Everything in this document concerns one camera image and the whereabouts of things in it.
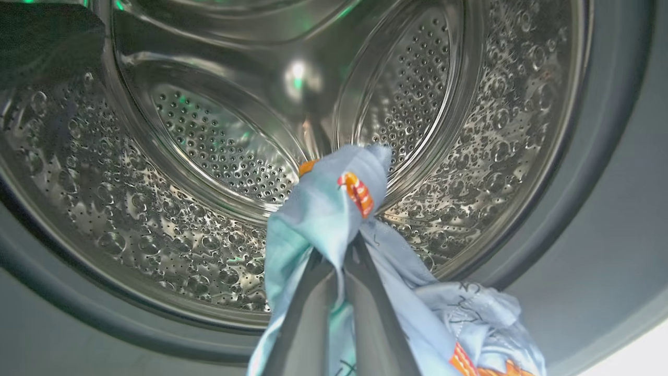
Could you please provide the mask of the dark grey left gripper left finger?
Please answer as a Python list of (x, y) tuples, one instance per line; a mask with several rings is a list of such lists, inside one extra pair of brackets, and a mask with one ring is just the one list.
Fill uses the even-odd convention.
[(334, 266), (312, 251), (263, 375), (327, 375), (329, 317), (337, 298)]

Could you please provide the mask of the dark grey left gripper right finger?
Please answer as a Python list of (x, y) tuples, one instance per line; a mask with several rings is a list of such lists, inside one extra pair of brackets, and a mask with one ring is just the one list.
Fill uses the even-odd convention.
[(404, 330), (361, 234), (344, 257), (346, 298), (353, 306), (358, 375), (419, 375)]

